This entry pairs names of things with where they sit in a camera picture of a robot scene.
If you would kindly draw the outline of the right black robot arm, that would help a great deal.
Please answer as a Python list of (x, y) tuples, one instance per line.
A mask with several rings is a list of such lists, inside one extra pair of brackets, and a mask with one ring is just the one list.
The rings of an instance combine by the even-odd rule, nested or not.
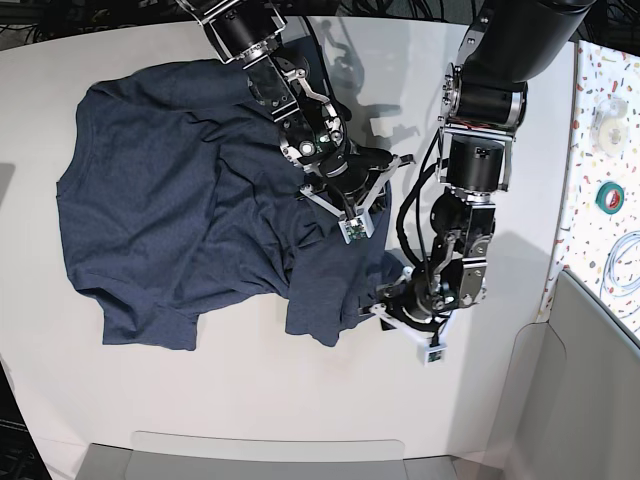
[(286, 48), (285, 19), (270, 1), (182, 1), (219, 59), (239, 62), (249, 88), (279, 130), (282, 155), (303, 170), (302, 195), (349, 225), (369, 215), (395, 171), (411, 161), (350, 139), (348, 110), (328, 75), (312, 86), (306, 58)]

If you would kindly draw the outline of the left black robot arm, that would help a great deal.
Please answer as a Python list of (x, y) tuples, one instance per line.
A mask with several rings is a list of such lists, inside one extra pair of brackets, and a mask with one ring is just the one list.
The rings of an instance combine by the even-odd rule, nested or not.
[(377, 289), (365, 313), (439, 360), (455, 311), (486, 291), (495, 232), (492, 196), (507, 191), (512, 147), (528, 105), (528, 82), (555, 59), (587, 16), (590, 1), (486, 1), (443, 79), (438, 130), (395, 223), (408, 260)]

